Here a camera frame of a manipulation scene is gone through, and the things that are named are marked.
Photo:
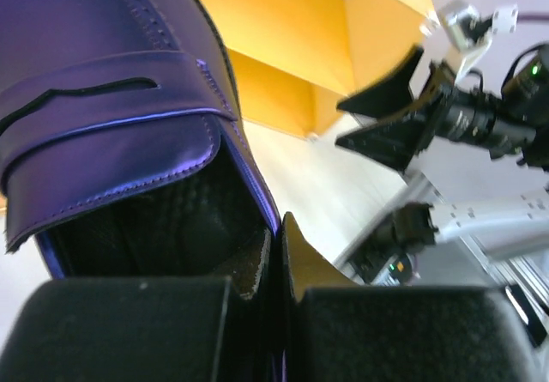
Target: cable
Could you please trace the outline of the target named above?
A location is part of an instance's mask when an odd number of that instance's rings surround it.
[[[519,54],[517,56],[517,58],[515,59],[515,61],[513,62],[513,64],[511,65],[511,67],[509,68],[509,71],[507,72],[507,76],[504,78],[504,82],[501,85],[501,89],[503,90],[505,85],[507,84],[507,82],[513,78],[513,76],[515,75],[516,66],[518,66],[518,64],[520,63],[522,58],[526,57],[530,53],[537,52],[539,49],[541,49],[542,47],[544,47],[546,45],[549,45],[549,42],[543,42],[543,43],[539,43],[537,45],[533,45],[529,49],[527,49],[524,52],[522,52],[521,54]]]
[[[479,90],[482,92],[484,90],[484,76],[482,72],[478,69],[471,69],[467,76],[477,76],[479,78]]]
[[[549,13],[522,13],[519,12],[517,23],[549,23]]]

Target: purple leather shoe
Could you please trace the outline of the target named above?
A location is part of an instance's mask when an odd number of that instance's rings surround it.
[[[36,234],[54,277],[226,274],[263,258],[279,216],[198,0],[0,9],[9,252]],[[244,293],[254,269],[233,278]]]

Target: robotic arm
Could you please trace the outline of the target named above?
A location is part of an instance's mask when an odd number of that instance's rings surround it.
[[[413,255],[427,246],[539,226],[549,226],[548,189],[473,203],[409,203],[385,218],[348,262],[365,283],[406,283],[413,278]]]
[[[439,136],[488,150],[493,160],[521,155],[519,166],[549,170],[549,45],[519,55],[501,95],[485,92],[482,73],[474,69],[495,35],[513,33],[518,22],[548,20],[547,15],[521,14],[516,6],[496,9],[484,19],[462,0],[444,6],[427,19],[422,31],[442,28],[450,49],[442,62],[431,63],[419,97],[409,90],[423,55],[415,46],[384,79],[338,104],[364,127],[338,137],[336,144],[403,172]],[[520,60],[530,53],[533,57],[516,74]],[[458,88],[471,74],[480,77],[479,86],[471,91]],[[365,117],[377,121],[371,124]],[[495,229],[549,226],[547,206],[546,189],[478,203],[409,203],[387,216],[347,261],[364,283],[403,284],[413,278],[414,255],[426,246]]]

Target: yellow shelf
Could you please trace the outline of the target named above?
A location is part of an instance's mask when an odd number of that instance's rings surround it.
[[[336,102],[420,41],[431,0],[202,0],[230,49],[244,117],[322,133]]]
[[[229,51],[242,114],[250,121],[305,137],[335,121],[341,97],[235,51]]]
[[[353,91],[342,0],[203,0],[226,46],[336,93]]]

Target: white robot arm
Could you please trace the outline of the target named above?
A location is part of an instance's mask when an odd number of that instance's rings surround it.
[[[456,204],[436,204],[429,210],[434,242],[445,243],[465,235],[485,232],[528,231],[547,226],[549,192],[539,189],[519,197]]]

